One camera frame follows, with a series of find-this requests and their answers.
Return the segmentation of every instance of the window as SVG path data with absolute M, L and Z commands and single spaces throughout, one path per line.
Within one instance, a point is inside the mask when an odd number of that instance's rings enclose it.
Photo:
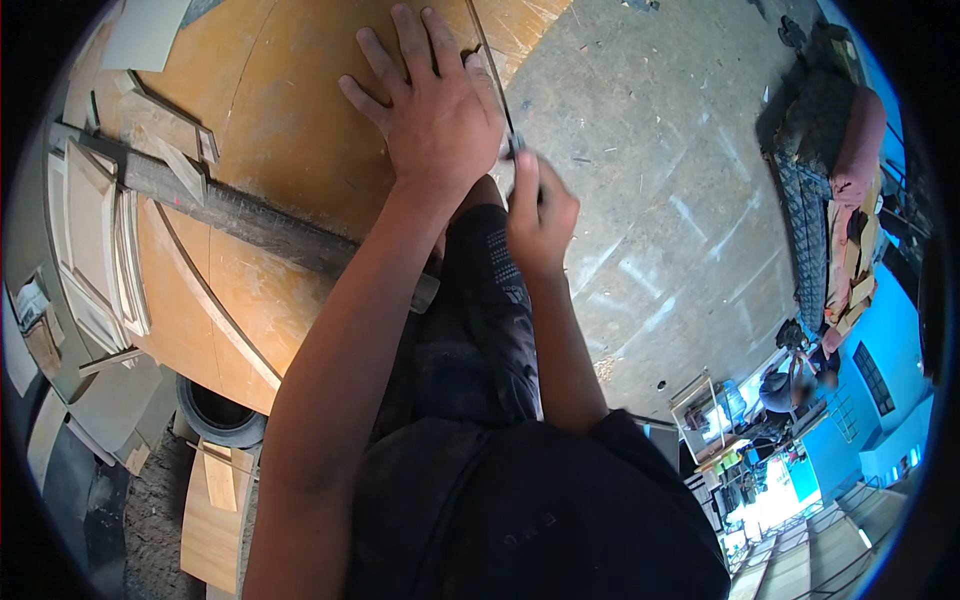
M 887 384 L 880 376 L 880 369 L 876 367 L 874 357 L 867 351 L 863 342 L 860 342 L 856 347 L 856 352 L 853 353 L 853 362 L 860 369 L 863 380 L 867 382 L 867 388 L 870 389 L 870 394 L 874 397 L 874 403 L 876 409 L 880 411 L 880 416 L 883 417 L 893 411 L 896 407 L 894 406 L 894 400 L 890 397 L 890 390 L 887 389 Z

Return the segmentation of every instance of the worker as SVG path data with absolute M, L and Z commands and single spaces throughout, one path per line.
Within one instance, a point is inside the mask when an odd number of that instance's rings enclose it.
M 789 413 L 813 397 L 814 386 L 804 375 L 802 352 L 795 352 L 787 372 L 771 365 L 760 379 L 760 402 L 771 413 Z
M 461 60 L 436 12 L 392 16 L 410 83 L 361 29 L 390 104 L 340 87 L 396 183 L 277 391 L 244 597 L 726 598 L 699 502 L 594 374 L 564 275 L 579 202 L 522 151 L 508 216 L 487 176 L 504 116 L 483 62 Z M 404 373 L 423 397 L 368 444 L 444 228 Z
M 836 392 L 840 384 L 840 352 L 827 355 L 823 345 L 820 345 L 810 353 L 807 362 L 813 370 L 813 376 L 817 378 L 817 383 L 828 392 Z

